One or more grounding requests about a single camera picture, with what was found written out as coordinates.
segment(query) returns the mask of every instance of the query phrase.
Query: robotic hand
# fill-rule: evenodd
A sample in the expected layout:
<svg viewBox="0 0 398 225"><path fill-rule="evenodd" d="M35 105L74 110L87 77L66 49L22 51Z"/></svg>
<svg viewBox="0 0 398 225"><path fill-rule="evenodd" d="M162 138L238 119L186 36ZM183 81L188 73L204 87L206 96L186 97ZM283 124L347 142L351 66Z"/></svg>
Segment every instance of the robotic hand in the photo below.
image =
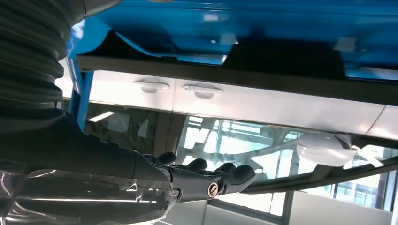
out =
<svg viewBox="0 0 398 225"><path fill-rule="evenodd" d="M225 163L215 171L206 171L207 163L200 158L188 165L172 165L176 156L171 152L159 157L144 157L169 177L174 188L180 190L178 202L208 200L218 195L240 192L253 182L256 175L250 166L241 165L237 168L233 163Z"/></svg>

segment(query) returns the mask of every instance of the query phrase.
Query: blue metal frame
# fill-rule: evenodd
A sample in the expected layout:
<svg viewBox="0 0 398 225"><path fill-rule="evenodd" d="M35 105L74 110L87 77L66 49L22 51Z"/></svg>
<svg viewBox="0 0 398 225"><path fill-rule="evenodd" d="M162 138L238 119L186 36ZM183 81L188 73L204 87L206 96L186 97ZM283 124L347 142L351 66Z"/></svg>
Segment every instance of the blue metal frame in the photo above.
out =
<svg viewBox="0 0 398 225"><path fill-rule="evenodd" d="M67 62L73 82L68 112L75 116L80 129L84 131L94 72L80 72L76 59L68 58Z"/></svg>

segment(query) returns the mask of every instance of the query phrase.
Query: plastic sheet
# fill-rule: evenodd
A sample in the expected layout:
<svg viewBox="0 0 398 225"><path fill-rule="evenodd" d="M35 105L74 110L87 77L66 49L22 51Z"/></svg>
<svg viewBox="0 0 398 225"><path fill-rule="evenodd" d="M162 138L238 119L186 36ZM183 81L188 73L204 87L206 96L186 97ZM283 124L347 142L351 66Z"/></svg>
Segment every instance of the plastic sheet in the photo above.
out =
<svg viewBox="0 0 398 225"><path fill-rule="evenodd" d="M168 182L58 170L0 174L1 225L154 223L178 196Z"/></svg>

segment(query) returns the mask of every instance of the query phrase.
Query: glass panel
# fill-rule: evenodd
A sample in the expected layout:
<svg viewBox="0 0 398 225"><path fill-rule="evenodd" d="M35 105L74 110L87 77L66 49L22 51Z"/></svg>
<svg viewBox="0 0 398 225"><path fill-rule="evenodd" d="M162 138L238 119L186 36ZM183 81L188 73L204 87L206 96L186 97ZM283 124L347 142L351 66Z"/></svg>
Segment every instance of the glass panel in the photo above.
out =
<svg viewBox="0 0 398 225"><path fill-rule="evenodd" d="M257 180L311 172L316 164L299 161L295 139L305 131L235 120L189 116L177 150L177 164L196 158L207 161L208 170L226 162L250 165Z"/></svg>
<svg viewBox="0 0 398 225"><path fill-rule="evenodd" d="M63 100L60 108L68 109ZM153 153L158 112L117 105L89 103L85 133L142 154Z"/></svg>
<svg viewBox="0 0 398 225"><path fill-rule="evenodd" d="M375 157L377 160L383 160L398 156L398 150L385 148L376 145L367 145L363 150ZM349 161L343 168L369 164L369 162L360 154ZM362 205L370 208L383 209L385 199L385 189L387 185L388 173L376 174L361 179L346 181L338 184L327 185L323 187L303 190L307 193L336 198L346 202Z"/></svg>

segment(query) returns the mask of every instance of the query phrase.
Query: white door handle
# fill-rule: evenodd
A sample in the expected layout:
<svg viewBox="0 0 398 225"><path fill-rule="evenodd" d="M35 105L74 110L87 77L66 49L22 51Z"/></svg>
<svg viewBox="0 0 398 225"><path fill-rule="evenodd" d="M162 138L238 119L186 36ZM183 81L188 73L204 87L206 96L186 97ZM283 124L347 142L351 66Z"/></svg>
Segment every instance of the white door handle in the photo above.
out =
<svg viewBox="0 0 398 225"><path fill-rule="evenodd" d="M221 94L224 92L224 90L218 88L205 88L195 85L185 85L184 89L192 92L208 93L208 94Z"/></svg>
<svg viewBox="0 0 398 225"><path fill-rule="evenodd" d="M153 83L153 82L134 82L134 84L140 86L141 88L151 88L157 90L168 90L170 85L166 83Z"/></svg>

